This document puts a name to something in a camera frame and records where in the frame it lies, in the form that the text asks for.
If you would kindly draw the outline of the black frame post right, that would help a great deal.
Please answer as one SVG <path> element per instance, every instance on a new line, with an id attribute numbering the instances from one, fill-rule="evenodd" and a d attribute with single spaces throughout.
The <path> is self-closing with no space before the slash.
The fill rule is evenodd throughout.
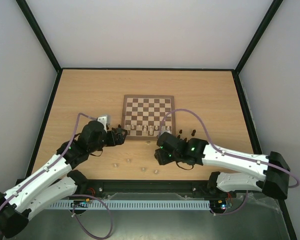
<path id="1" fill-rule="evenodd" d="M 279 10 L 282 3 L 283 3 L 283 0 L 273 0 L 271 2 L 268 10 L 266 11 L 264 17 L 262 18 L 258 28 L 256 29 L 252 39 L 250 40 L 247 48 L 245 49 L 242 57 L 240 58 L 237 66 L 235 68 L 235 72 L 238 75 L 243 70 L 248 59 L 252 55 L 253 51 L 255 50 L 256 46 L 258 45 L 259 41 L 261 40 L 263 34 L 265 33 L 266 29 L 268 28 L 269 24 L 271 23 L 272 19 L 276 15 L 276 13 Z"/>

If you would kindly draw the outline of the white chess queen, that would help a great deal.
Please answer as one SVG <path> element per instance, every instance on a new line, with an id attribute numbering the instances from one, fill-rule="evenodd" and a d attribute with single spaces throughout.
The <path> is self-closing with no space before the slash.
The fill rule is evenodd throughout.
<path id="1" fill-rule="evenodd" d="M 150 134 L 151 136 L 154 135 L 154 129 L 153 129 L 152 127 L 149 128 L 149 134 Z"/>

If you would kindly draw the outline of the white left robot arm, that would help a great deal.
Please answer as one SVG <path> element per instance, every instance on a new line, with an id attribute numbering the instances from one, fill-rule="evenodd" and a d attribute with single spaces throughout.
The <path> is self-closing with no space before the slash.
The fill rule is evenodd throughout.
<path id="1" fill-rule="evenodd" d="M 80 133 L 74 131 L 41 168 L 14 187 L 0 191 L 0 235 L 16 236 L 43 209 L 79 194 L 87 178 L 77 166 L 104 147 L 122 145 L 127 134 L 120 126 L 109 129 L 105 116 L 91 120 Z"/>

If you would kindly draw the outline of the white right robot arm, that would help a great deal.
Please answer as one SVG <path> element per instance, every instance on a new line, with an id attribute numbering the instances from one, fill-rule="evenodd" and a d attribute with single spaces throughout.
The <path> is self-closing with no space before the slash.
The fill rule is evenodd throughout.
<path id="1" fill-rule="evenodd" d="M 277 200 L 288 197 L 290 167 L 278 152 L 243 153 L 213 146 L 199 138 L 181 139 L 169 132 L 160 135 L 157 146 L 154 157 L 160 165 L 175 162 L 233 170 L 233 173 L 211 173 L 208 191 L 214 196 L 223 192 L 257 191 Z"/>

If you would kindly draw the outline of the black frame post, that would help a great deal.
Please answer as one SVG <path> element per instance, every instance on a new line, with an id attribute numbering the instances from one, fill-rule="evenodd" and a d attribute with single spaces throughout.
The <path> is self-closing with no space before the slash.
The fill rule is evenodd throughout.
<path id="1" fill-rule="evenodd" d="M 29 7 L 26 0 L 16 0 L 17 5 L 19 6 L 21 12 L 26 18 L 29 26 L 31 27 L 33 33 L 35 34 L 37 40 L 39 41 L 41 47 L 43 48 L 46 56 L 48 57 L 50 63 L 52 64 L 54 70 L 59 73 L 62 70 L 61 65 L 59 64 L 51 46 L 49 45 L 40 25 L 38 24 L 31 8 Z"/>
<path id="2" fill-rule="evenodd" d="M 235 72 L 238 75 L 243 70 L 248 59 L 252 55 L 253 51 L 255 50 L 256 46 L 258 45 L 259 41 L 261 40 L 263 34 L 265 33 L 266 29 L 268 28 L 269 24 L 271 23 L 272 19 L 276 15 L 276 13 L 279 10 L 282 3 L 283 3 L 283 0 L 273 0 L 271 2 L 268 10 L 266 11 L 264 17 L 262 18 L 258 28 L 256 29 L 252 39 L 250 40 L 247 48 L 245 49 L 242 57 L 240 58 L 237 66 L 235 68 Z"/>

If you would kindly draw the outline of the wooden chess board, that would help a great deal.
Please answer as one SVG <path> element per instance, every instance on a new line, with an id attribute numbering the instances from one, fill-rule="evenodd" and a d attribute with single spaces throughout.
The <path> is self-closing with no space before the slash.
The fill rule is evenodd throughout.
<path id="1" fill-rule="evenodd" d="M 126 94 L 123 99 L 121 126 L 130 126 L 126 139 L 129 141 L 156 141 L 159 133 L 176 134 L 175 99 L 172 95 L 138 95 Z M 144 135 L 147 126 L 148 135 Z"/>

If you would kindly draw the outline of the black frame post left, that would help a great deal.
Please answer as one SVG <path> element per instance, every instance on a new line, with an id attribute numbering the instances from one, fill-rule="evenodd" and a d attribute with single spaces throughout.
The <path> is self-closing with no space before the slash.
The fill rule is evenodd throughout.
<path id="1" fill-rule="evenodd" d="M 21 12 L 26 18 L 29 26 L 31 27 L 33 33 L 35 34 L 37 40 L 39 41 L 41 47 L 43 48 L 46 56 L 48 57 L 50 63 L 52 64 L 54 70 L 59 73 L 62 70 L 61 65 L 59 64 L 51 46 L 49 45 L 40 25 L 38 24 L 31 8 L 29 7 L 26 0 L 16 0 L 17 5 L 19 6 Z"/>

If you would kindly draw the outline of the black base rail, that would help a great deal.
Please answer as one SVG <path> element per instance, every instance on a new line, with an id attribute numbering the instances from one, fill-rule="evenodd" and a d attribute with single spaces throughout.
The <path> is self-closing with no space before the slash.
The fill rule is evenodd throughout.
<path id="1" fill-rule="evenodd" d="M 235 179 L 232 175 L 215 177 L 209 180 L 86 180 L 82 182 L 76 194 L 92 194 L 105 198 L 116 193 L 131 194 L 165 194 L 172 193 L 180 196 L 205 199 L 224 199 L 227 195 L 234 197 L 237 193 L 261 192 L 264 195 L 285 200 L 287 189 L 271 181 L 261 181 L 252 177 Z"/>

